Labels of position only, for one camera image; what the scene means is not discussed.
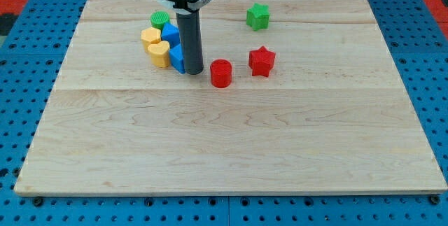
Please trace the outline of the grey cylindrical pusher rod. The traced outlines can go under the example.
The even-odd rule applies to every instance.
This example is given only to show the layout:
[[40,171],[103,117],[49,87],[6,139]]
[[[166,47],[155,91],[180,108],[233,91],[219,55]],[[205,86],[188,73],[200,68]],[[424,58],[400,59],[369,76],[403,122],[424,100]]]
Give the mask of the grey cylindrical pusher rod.
[[185,72],[190,75],[197,75],[204,69],[200,13],[196,10],[186,15],[177,14],[176,21]]

